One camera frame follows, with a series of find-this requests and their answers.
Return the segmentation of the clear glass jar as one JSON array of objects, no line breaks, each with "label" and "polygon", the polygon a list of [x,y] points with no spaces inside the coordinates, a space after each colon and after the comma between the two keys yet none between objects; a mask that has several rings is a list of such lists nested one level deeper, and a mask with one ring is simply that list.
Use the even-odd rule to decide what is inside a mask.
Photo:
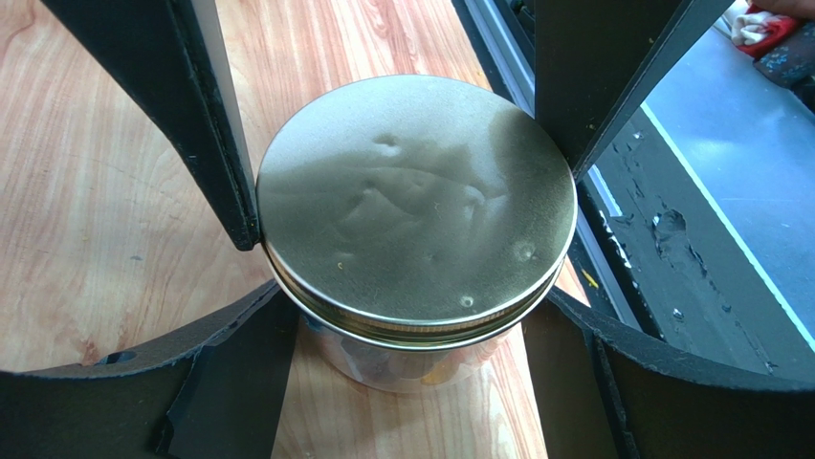
[{"label": "clear glass jar", "polygon": [[462,382],[474,375],[511,335],[509,330],[465,347],[399,351],[338,334],[308,316],[301,331],[319,355],[348,379],[392,393],[419,393]]}]

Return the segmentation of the white jar lid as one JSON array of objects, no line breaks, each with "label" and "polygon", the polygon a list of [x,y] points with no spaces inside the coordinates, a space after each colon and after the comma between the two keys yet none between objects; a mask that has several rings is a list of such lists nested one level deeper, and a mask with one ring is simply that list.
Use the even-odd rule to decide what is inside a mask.
[{"label": "white jar lid", "polygon": [[406,351],[514,326],[553,286],[577,220],[572,171],[535,120],[441,76],[311,101],[271,141],[256,193],[282,290],[340,334]]}]

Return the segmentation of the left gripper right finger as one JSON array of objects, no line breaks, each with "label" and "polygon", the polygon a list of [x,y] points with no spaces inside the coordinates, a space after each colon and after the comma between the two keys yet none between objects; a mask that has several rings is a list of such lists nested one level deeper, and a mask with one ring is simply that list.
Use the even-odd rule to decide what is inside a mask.
[{"label": "left gripper right finger", "polygon": [[522,322],[552,458],[810,458],[814,386],[679,350],[553,289]]}]

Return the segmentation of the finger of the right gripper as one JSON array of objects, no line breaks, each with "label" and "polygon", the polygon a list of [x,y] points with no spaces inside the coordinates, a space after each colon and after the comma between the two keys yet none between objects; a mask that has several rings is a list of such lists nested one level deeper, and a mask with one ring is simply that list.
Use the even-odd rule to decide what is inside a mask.
[{"label": "finger of the right gripper", "polygon": [[45,6],[170,141],[235,247],[252,250],[253,173],[215,3]]},{"label": "finger of the right gripper", "polygon": [[576,180],[729,6],[717,0],[536,2],[535,118]]}]

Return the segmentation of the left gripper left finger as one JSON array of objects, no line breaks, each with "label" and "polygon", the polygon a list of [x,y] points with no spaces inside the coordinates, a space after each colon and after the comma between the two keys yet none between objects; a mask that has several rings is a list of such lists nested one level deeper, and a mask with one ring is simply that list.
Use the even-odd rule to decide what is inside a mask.
[{"label": "left gripper left finger", "polygon": [[275,283],[171,333],[1,375],[5,458],[268,458],[299,313]]}]

